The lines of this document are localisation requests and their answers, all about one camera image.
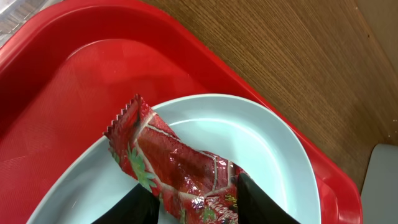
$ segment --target gray object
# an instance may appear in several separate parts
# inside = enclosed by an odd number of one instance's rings
[[[0,47],[37,12],[63,0],[0,0]]]
[[[364,224],[398,222],[398,147],[378,144],[372,152],[361,200]]]

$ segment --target white plate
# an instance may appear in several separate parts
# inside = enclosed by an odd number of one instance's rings
[[[205,94],[153,109],[189,146],[241,166],[300,223],[321,223],[312,167],[293,131],[273,112],[244,98]],[[137,182],[124,174],[102,137],[56,181],[28,223],[91,223]],[[163,210],[159,223],[178,223]]]

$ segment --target red tray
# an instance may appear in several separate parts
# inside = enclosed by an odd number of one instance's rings
[[[0,50],[0,220],[24,223],[126,102],[199,93],[256,101],[301,140],[323,223],[362,223],[358,190],[261,95],[164,12],[132,0],[68,0],[33,17]]]

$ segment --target red wrapper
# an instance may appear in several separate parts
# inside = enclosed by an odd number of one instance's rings
[[[236,180],[243,170],[185,145],[139,95],[105,135],[121,169],[180,223],[238,223]]]

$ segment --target wood grain surface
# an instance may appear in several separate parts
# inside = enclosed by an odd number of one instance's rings
[[[182,23],[356,183],[398,144],[398,76],[353,0],[145,0]]]

